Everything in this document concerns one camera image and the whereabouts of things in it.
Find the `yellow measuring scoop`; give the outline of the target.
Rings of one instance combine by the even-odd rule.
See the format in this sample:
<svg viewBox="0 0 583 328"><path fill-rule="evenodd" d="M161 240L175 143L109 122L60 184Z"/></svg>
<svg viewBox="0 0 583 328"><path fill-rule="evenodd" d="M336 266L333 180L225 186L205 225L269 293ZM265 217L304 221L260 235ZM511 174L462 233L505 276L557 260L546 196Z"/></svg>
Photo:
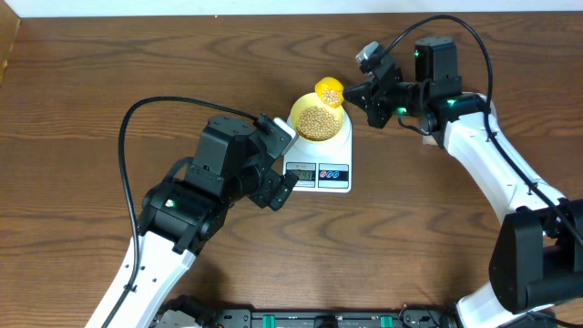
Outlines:
<svg viewBox="0 0 583 328"><path fill-rule="evenodd" d="M342 103L343 103L343 101L344 101L344 98L343 98L344 87L340 81L338 81L337 79L335 79L333 77L325 77L316 83L314 90L315 90L316 95L318 96L318 98L321 101L322 101L321 93L325 88L335 90L338 93L338 95L342 98Z"/></svg>

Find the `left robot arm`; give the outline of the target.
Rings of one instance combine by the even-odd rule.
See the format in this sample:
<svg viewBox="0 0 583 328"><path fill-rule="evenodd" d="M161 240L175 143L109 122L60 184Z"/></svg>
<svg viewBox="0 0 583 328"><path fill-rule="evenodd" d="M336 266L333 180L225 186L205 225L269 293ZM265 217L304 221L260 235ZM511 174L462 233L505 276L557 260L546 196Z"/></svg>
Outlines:
<svg viewBox="0 0 583 328"><path fill-rule="evenodd" d="M238 200L279 210L298 178L272 165L297 138L281 118L210 118L195 155L178 160L144 197L138 234L88 326L150 326Z"/></svg>

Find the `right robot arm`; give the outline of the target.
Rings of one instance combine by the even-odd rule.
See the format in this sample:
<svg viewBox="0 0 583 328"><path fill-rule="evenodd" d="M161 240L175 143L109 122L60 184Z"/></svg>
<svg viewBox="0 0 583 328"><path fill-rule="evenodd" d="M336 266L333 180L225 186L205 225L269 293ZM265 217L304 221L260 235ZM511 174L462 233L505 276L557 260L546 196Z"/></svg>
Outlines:
<svg viewBox="0 0 583 328"><path fill-rule="evenodd" d="M370 126L391 117L418 118L431 138L468 171L500 224L488 283L456 304L459 327L509 327L543 320L544 309L582 295L582 202L549 186L500 130L483 94L465 92L449 37L414 44L415 80L405 82L376 42L355 57L369 80L344 90Z"/></svg>

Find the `soybeans in scoop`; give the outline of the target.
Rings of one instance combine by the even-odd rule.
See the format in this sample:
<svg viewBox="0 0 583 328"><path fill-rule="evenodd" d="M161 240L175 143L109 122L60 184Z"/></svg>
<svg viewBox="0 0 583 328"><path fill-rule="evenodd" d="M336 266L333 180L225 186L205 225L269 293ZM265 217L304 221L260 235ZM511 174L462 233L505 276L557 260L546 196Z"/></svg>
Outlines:
<svg viewBox="0 0 583 328"><path fill-rule="evenodd" d="M325 88L321 93L321 97L322 102L331 108L337 108L342 104L342 98L333 89Z"/></svg>

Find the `soybeans in yellow bowl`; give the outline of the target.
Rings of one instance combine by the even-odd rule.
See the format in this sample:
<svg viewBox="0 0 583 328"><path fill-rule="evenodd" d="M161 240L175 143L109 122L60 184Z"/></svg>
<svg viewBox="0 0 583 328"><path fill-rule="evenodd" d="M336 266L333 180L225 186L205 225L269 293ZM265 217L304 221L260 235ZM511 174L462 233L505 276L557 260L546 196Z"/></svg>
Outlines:
<svg viewBox="0 0 583 328"><path fill-rule="evenodd" d="M325 141L334 137L341 129L339 119L326 108L317 106L306 108L299 116L298 133L311 141Z"/></svg>

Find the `pale yellow bowl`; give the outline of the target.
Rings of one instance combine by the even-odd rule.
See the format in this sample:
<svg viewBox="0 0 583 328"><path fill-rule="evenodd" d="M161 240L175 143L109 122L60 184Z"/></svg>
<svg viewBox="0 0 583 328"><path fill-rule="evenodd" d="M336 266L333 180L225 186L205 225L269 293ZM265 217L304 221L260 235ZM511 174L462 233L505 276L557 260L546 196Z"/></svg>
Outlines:
<svg viewBox="0 0 583 328"><path fill-rule="evenodd" d="M339 119L340 123L341 123L341 129L339 130L339 132L332 138L329 138L325 141L330 141L335 137L338 137L341 134L341 131L343 129L344 124L346 123L347 119L345 118L345 111L342 107L337 107L337 108L331 108L327 105L325 105L316 95L316 93L310 93L310 94L306 94L303 95L302 97L300 97L292 106L291 108L291 113L289 115L289 122L290 125L295 129L295 131L298 133L298 130L296 128L296 123L297 120L300 116L300 114L309 107L313 107L313 106L317 106L320 108L326 108L331 110L331 112ZM306 138L303 138L305 140L307 140L308 142L311 143L322 143L324 141L311 141L308 140Z"/></svg>

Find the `white digital kitchen scale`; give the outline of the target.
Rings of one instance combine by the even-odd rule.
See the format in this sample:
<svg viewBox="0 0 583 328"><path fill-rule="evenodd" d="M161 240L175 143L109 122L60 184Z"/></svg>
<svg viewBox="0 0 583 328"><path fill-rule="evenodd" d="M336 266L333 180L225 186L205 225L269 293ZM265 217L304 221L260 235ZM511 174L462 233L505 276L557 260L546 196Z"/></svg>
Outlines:
<svg viewBox="0 0 583 328"><path fill-rule="evenodd" d="M283 157L283 172L299 177L294 191L347 193L353 178L353 126L344 112L343 125L333 137L310 141L299 137Z"/></svg>

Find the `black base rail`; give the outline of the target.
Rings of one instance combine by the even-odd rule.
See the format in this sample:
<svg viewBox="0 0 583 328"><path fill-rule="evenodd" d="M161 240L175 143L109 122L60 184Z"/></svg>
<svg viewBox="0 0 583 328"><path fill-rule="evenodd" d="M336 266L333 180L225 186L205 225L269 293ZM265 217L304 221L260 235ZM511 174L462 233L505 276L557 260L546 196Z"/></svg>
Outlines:
<svg viewBox="0 0 583 328"><path fill-rule="evenodd" d="M151 324L155 328L437 328L457 326L453 315L423 309L389 312L259 312L217 310L210 315L167 310Z"/></svg>

